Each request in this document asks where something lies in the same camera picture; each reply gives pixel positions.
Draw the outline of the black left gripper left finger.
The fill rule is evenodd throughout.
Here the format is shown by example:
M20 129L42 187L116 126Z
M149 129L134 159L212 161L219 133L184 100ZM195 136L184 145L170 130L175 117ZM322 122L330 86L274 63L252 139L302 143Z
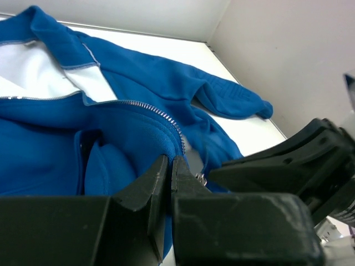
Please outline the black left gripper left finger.
M113 196L1 198L2 265L158 265L168 158Z

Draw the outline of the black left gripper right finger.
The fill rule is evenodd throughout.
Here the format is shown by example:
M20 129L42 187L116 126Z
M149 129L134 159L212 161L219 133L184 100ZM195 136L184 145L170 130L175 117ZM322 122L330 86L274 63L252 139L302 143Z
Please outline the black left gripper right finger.
M177 265L324 265L310 212L287 193L213 193L182 156L171 175Z

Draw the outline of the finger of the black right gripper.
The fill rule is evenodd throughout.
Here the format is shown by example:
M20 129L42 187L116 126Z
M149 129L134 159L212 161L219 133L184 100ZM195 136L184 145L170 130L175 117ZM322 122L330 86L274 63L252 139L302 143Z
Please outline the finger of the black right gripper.
M209 180L232 192L290 193L326 202L350 179L354 138L328 119L313 119L284 142L224 162Z

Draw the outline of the silver zipper pull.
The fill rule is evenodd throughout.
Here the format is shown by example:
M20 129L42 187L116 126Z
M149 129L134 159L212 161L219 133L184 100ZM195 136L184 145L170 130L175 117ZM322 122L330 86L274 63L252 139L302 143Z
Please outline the silver zipper pull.
M203 173L198 173L196 175L196 179L203 185L206 186L207 185L207 179L204 177Z

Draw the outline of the blue zip jacket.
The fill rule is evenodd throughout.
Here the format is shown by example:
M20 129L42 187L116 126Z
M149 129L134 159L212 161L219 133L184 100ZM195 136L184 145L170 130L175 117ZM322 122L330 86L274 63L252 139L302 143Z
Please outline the blue zip jacket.
M74 31L37 6L1 21L1 198L113 196L168 158L163 259L173 244L173 160L206 176L241 158L213 119L269 119L238 83Z

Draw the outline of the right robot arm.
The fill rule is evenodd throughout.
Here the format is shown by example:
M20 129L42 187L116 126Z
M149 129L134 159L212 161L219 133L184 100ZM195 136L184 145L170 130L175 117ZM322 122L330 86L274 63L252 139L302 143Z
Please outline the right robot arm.
M354 264L354 112L313 119L284 142L212 170L232 192L279 192L309 208L327 265Z

